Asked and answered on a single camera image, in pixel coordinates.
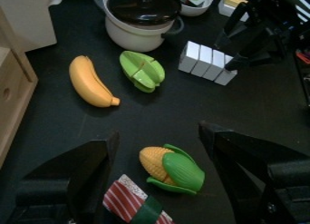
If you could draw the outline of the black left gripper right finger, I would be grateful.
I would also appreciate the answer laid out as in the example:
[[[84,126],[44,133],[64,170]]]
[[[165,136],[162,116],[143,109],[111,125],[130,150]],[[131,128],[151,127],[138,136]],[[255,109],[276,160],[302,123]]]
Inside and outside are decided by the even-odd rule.
[[[206,121],[199,135],[237,224],[310,224],[310,157]]]

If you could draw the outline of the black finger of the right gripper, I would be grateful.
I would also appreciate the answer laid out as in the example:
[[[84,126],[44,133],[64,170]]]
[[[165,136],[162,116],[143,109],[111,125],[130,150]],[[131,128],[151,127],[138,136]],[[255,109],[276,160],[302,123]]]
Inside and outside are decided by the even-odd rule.
[[[282,59],[284,45],[278,35],[261,32],[229,61],[226,69],[239,71],[251,66],[277,63]]]
[[[230,43],[229,36],[231,35],[233,31],[237,29],[237,25],[239,23],[241,17],[246,14],[247,11],[247,4],[241,2],[235,11],[233,12],[231,16],[229,17],[225,27],[217,37],[214,46],[221,48],[226,44]]]

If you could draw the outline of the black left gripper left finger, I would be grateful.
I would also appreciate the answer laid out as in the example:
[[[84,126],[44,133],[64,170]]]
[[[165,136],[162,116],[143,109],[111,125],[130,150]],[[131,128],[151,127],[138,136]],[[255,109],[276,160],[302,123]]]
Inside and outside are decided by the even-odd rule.
[[[103,196],[121,136],[92,140],[22,179],[6,224],[104,224]]]

